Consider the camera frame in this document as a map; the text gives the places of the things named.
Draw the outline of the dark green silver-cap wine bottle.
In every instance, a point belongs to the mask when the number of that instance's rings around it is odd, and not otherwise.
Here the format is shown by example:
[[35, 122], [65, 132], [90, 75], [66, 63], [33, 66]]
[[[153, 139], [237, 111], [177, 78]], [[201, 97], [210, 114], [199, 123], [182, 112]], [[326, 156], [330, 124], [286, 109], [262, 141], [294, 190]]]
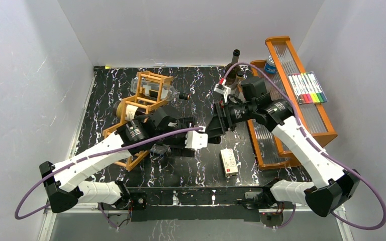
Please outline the dark green silver-cap wine bottle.
[[243, 72], [241, 70], [241, 67], [239, 65], [233, 67], [230, 71], [229, 69], [236, 64], [239, 61], [239, 56], [240, 56], [240, 50], [239, 49], [234, 49], [233, 50], [233, 55], [232, 55], [232, 60], [229, 64], [226, 65], [225, 67], [225, 74], [227, 74], [226, 82], [225, 85], [231, 88], [231, 90], [234, 90], [237, 88], [238, 80], [237, 80], [237, 73], [239, 71]]

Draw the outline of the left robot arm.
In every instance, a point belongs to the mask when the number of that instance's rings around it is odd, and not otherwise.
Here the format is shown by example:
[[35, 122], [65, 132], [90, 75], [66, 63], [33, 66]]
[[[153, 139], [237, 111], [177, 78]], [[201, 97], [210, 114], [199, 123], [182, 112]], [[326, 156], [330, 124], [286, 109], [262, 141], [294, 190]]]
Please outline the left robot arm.
[[87, 179], [116, 161], [149, 151], [158, 143], [189, 154], [207, 146], [204, 127], [193, 118], [180, 118], [177, 109], [164, 106], [142, 114], [118, 127], [95, 146], [65, 161], [39, 166], [51, 210], [61, 213], [79, 203], [106, 203], [126, 208], [130, 195], [123, 182], [95, 183]]

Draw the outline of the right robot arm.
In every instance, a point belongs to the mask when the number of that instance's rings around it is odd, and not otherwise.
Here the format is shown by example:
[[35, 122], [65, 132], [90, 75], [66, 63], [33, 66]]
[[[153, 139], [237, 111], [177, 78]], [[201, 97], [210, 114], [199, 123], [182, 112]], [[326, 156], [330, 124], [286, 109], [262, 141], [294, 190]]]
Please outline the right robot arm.
[[288, 147], [312, 179], [310, 182], [275, 179], [267, 183], [258, 195], [266, 206], [275, 208], [285, 201], [301, 203], [318, 216], [326, 217], [351, 198], [359, 178], [326, 157], [319, 143], [297, 121], [288, 101], [271, 100], [268, 93], [258, 93], [255, 83], [246, 80], [242, 86], [252, 93], [245, 101], [230, 100], [230, 89], [225, 82], [221, 79], [214, 88], [223, 95], [223, 100], [214, 103], [213, 117], [206, 127], [208, 143], [220, 143], [221, 137], [234, 130], [237, 123], [253, 119]]

